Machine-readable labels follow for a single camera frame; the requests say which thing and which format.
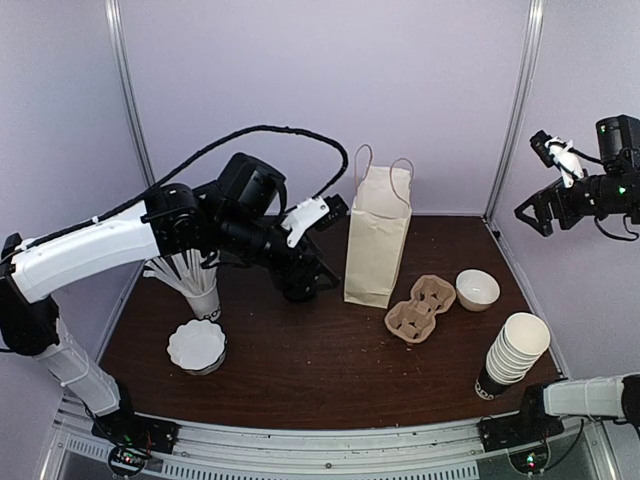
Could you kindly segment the stack of paper cups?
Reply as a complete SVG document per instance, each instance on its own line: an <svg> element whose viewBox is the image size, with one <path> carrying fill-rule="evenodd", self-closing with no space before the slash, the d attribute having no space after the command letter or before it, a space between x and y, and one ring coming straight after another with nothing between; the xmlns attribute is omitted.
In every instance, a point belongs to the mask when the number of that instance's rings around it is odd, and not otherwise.
<svg viewBox="0 0 640 480"><path fill-rule="evenodd" d="M541 318L525 312L509 316L486 354L474 384L476 394L490 401L523 380L547 351L550 340L549 328Z"/></svg>

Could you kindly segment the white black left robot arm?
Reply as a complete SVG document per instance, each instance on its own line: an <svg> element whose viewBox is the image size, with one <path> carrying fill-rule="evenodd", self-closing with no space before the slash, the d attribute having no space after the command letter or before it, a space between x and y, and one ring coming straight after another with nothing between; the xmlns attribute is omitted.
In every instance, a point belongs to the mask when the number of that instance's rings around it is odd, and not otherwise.
<svg viewBox="0 0 640 480"><path fill-rule="evenodd" d="M307 232L329 228L348 206L339 195L317 195L269 217L271 203L285 198L279 171L238 153L217 179L197 188L159 187L114 216L92 219L55 239L9 236L1 253L1 337L7 350L43 363L112 443L150 444L153 428L134 412L127 388L74 342L53 293L120 265L195 249L205 268L226 253L243 265L266 268L287 300L310 300L339 280Z"/></svg>

